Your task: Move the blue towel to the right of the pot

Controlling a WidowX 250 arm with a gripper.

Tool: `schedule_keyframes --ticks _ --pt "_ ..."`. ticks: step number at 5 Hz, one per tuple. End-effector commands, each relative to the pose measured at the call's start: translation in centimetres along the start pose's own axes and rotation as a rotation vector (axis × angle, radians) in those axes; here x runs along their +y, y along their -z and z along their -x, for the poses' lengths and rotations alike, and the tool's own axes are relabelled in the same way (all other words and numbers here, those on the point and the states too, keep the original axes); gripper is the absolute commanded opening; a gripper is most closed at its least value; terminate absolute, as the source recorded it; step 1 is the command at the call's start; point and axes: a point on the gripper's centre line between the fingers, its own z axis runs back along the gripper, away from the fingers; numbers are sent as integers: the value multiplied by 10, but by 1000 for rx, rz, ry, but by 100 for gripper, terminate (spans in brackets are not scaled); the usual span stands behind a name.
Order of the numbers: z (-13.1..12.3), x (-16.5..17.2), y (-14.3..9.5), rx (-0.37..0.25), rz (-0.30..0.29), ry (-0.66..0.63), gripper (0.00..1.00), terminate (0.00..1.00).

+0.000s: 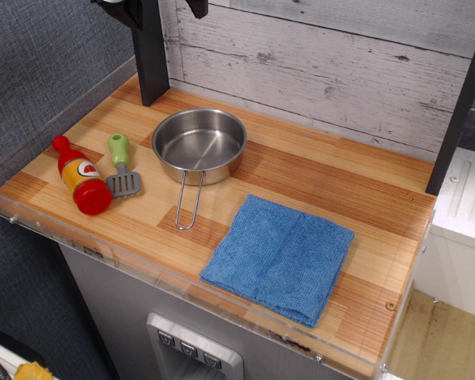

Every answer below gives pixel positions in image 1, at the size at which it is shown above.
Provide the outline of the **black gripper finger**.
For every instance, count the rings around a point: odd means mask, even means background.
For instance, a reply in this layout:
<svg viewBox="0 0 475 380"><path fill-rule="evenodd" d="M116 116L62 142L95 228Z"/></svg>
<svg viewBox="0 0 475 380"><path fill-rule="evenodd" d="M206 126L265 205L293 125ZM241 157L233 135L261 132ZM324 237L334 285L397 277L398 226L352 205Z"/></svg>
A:
<svg viewBox="0 0 475 380"><path fill-rule="evenodd" d="M197 19L202 19L208 14L208 0L187 0L187 3Z"/></svg>
<svg viewBox="0 0 475 380"><path fill-rule="evenodd" d="M107 15L130 29L143 29L143 4L140 0L91 0Z"/></svg>

